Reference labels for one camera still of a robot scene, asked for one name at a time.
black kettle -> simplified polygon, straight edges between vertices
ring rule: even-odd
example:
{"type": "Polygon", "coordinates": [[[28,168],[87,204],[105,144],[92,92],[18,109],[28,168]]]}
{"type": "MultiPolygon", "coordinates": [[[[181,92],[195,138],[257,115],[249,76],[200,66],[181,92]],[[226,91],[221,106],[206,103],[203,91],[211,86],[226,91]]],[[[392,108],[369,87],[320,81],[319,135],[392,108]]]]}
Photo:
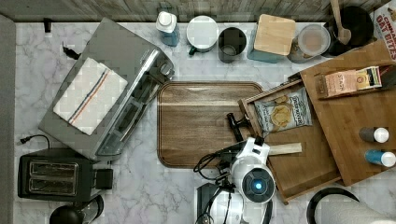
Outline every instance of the black kettle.
{"type": "Polygon", "coordinates": [[[104,201],[100,195],[88,203],[65,205],[52,212],[49,224],[88,224],[102,214],[104,207],[104,201]]]}

wooden spoon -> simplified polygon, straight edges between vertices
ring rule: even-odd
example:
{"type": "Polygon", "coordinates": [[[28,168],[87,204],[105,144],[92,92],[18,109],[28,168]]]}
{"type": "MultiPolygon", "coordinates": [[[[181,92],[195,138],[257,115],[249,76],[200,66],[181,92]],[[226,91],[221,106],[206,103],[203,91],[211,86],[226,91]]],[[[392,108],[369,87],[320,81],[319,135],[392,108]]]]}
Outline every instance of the wooden spoon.
{"type": "Polygon", "coordinates": [[[350,30],[345,29],[343,24],[341,23],[341,13],[340,13],[340,6],[338,5],[338,0],[331,0],[332,4],[332,13],[334,14],[335,23],[338,27],[338,37],[337,39],[344,45],[346,45],[350,38],[352,37],[352,33],[350,30]]]}

white mug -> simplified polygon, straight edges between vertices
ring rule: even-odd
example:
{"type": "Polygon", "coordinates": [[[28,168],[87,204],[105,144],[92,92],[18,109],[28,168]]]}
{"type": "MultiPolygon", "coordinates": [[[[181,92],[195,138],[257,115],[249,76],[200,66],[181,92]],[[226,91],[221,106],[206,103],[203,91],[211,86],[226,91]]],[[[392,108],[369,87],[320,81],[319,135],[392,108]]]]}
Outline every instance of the white mug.
{"type": "Polygon", "coordinates": [[[216,22],[207,16],[193,18],[187,27],[187,39],[192,45],[189,54],[196,51],[210,51],[219,38],[219,27],[216,22]]]}

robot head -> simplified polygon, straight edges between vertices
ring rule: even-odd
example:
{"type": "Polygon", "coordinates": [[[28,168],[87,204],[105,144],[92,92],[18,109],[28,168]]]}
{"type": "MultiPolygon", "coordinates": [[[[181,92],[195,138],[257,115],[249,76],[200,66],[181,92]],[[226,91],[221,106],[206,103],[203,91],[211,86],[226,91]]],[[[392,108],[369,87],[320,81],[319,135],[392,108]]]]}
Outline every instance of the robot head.
{"type": "Polygon", "coordinates": [[[250,170],[242,181],[241,191],[254,203],[266,203],[275,193],[275,181],[268,169],[265,168],[250,170]]]}
{"type": "Polygon", "coordinates": [[[249,138],[231,168],[231,176],[237,190],[254,203],[267,203],[275,193],[275,180],[265,165],[269,147],[255,144],[249,138]]]}

chip bag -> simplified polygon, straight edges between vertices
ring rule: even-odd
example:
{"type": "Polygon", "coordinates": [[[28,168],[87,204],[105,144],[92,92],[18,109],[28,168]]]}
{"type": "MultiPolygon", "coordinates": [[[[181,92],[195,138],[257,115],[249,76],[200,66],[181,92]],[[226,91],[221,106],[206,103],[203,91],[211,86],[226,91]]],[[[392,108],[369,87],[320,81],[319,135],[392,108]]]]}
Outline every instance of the chip bag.
{"type": "Polygon", "coordinates": [[[254,105],[262,126],[262,135],[312,125],[305,87],[273,101],[256,101],[254,105]]]}

